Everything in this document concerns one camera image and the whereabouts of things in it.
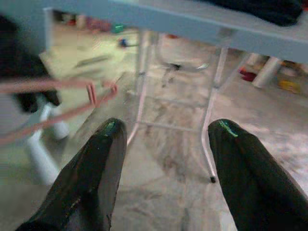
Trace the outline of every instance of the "clutter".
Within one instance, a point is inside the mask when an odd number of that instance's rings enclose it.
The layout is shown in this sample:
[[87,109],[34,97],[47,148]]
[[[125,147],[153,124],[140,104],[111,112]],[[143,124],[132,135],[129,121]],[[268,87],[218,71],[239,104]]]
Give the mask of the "clutter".
[[301,86],[305,80],[300,65],[290,61],[284,61],[277,74],[278,86],[294,94],[302,93]]
[[105,61],[105,60],[108,60],[109,58],[110,58],[109,55],[100,55],[100,56],[97,56],[97,57],[94,57],[94,58],[82,60],[82,61],[78,62],[75,67],[81,67],[81,66]]
[[92,17],[86,19],[87,29],[95,32],[108,32],[111,30],[111,23],[105,20],[100,20]]

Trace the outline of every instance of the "gray floor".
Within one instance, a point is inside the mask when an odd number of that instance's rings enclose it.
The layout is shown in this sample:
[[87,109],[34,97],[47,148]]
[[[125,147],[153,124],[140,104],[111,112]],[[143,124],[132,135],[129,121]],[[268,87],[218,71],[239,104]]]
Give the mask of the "gray floor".
[[[61,148],[56,152],[62,156],[57,159],[59,164],[64,166],[102,121],[112,116],[132,120],[136,100],[126,92],[134,88],[136,49],[118,48],[116,41],[120,36],[92,35],[64,26],[57,26],[54,35],[54,47],[43,58],[56,77],[85,77],[98,82],[123,76],[118,83],[119,95],[114,100],[69,121],[70,139],[65,142],[63,155]],[[136,42],[133,33],[121,36]],[[162,52],[167,59],[188,60],[198,65],[210,57],[213,47],[182,38],[165,39]],[[230,52],[225,76],[236,65],[239,54]],[[80,60],[98,55],[108,55],[109,59],[74,68]],[[149,94],[203,103],[208,94],[203,86],[209,82],[211,71],[212,67],[199,74],[171,73],[173,83],[162,88],[164,71],[152,60]],[[63,91],[63,110],[85,97],[82,92]],[[237,77],[217,98],[211,121],[228,118],[257,135],[308,193],[307,102],[306,98],[278,89],[275,83],[259,90]],[[144,117],[148,121],[196,128],[202,115],[200,109],[166,102],[147,100],[146,105]],[[4,196],[0,197],[0,207],[10,208],[0,213],[0,230],[13,230],[35,211],[48,187],[13,186],[34,182],[22,148],[1,151],[0,163],[5,166],[1,168],[0,188]],[[219,184],[209,183],[197,137],[186,132],[140,129],[125,159],[115,205],[112,228],[115,231],[236,229]]]

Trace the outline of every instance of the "white cylindrical leg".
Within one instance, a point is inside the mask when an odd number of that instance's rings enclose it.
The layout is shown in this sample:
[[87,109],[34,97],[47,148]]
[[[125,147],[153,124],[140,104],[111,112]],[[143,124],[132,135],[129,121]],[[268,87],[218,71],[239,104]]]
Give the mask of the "white cylindrical leg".
[[[55,117],[61,114],[61,111],[57,107],[53,107],[50,111],[50,116]],[[55,139],[61,140],[69,135],[68,125],[61,121],[59,123],[55,123],[52,126],[52,131]]]
[[41,183],[53,184],[60,171],[45,146],[40,140],[31,137],[27,141],[26,151]]
[[262,88],[266,83],[275,77],[275,73],[278,71],[280,64],[280,59],[270,57],[252,84],[257,88]]
[[255,65],[262,58],[262,56],[263,55],[261,54],[251,53],[247,60],[247,64],[251,66]]

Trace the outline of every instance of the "table leg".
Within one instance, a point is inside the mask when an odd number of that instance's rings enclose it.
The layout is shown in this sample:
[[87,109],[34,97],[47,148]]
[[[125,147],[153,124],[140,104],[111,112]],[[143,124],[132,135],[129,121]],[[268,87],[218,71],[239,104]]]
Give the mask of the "table leg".
[[[137,81],[136,81],[136,89],[137,89],[137,94],[140,95],[139,97],[139,104],[138,104],[138,111],[137,111],[137,116],[136,116],[136,121],[133,127],[132,132],[130,133],[127,144],[129,145],[136,135],[138,128],[139,128],[139,123],[141,122],[142,119],[142,113],[144,109],[144,102],[145,102],[145,97],[146,97],[146,91],[147,91],[147,79],[148,79],[148,68],[150,64],[150,58],[151,58],[151,48],[152,48],[152,39],[150,44],[147,44],[146,48],[144,49],[144,42],[145,39],[144,37],[146,36],[146,32],[143,30],[139,31],[139,47],[138,47],[138,58],[137,58]],[[139,79],[141,79],[141,91],[139,92]]]
[[213,105],[215,98],[218,93],[219,83],[222,76],[223,67],[227,58],[228,48],[220,48],[217,47],[216,53],[219,54],[218,61],[216,62],[215,74],[212,80],[212,86],[208,98],[207,107],[205,108],[203,119],[201,121],[201,129],[200,129],[200,139],[201,139],[201,150],[205,156],[205,164],[207,165],[207,169],[209,171],[210,179],[212,183],[216,182],[216,174],[211,160],[211,149],[209,146],[207,127],[209,125]]
[[262,88],[275,77],[281,62],[282,61],[276,57],[270,57],[252,84],[257,88]]
[[211,160],[211,149],[208,139],[208,125],[210,122],[210,117],[212,113],[212,109],[214,106],[214,101],[216,99],[216,96],[219,91],[222,91],[226,88],[226,86],[234,79],[234,77],[237,75],[238,70],[246,63],[247,59],[249,58],[248,53],[244,53],[241,61],[238,63],[238,65],[233,69],[231,74],[224,80],[221,80],[223,68],[226,62],[227,54],[228,54],[228,48],[223,47],[217,47],[216,53],[219,54],[219,58],[216,62],[216,69],[214,73],[214,77],[211,84],[211,91],[208,98],[208,104],[205,108],[205,112],[202,119],[202,126],[200,130],[200,139],[201,139],[201,150],[205,156],[205,163],[207,165],[210,179],[212,183],[216,182],[216,175],[215,170],[213,168],[212,160]]

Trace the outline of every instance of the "pink hanger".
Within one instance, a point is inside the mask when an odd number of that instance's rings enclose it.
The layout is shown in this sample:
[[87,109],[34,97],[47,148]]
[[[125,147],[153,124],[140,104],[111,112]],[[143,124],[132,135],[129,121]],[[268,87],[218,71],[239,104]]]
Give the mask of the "pink hanger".
[[113,84],[111,82],[105,82],[102,84],[102,86],[109,87],[110,91],[108,93],[103,93],[102,95],[97,96],[93,82],[85,80],[58,81],[50,79],[40,79],[40,80],[14,79],[0,83],[0,93],[41,92],[46,90],[63,89],[63,88],[78,88],[78,89],[86,88],[89,97],[88,103],[70,109],[61,115],[37,123],[29,128],[20,129],[0,137],[0,145],[10,143],[16,139],[20,139],[26,135],[31,134],[36,130],[44,129],[50,127],[55,123],[59,123],[60,121],[70,119],[91,108],[99,107],[100,104],[106,103],[107,101],[115,97],[115,95],[117,94],[116,84]]

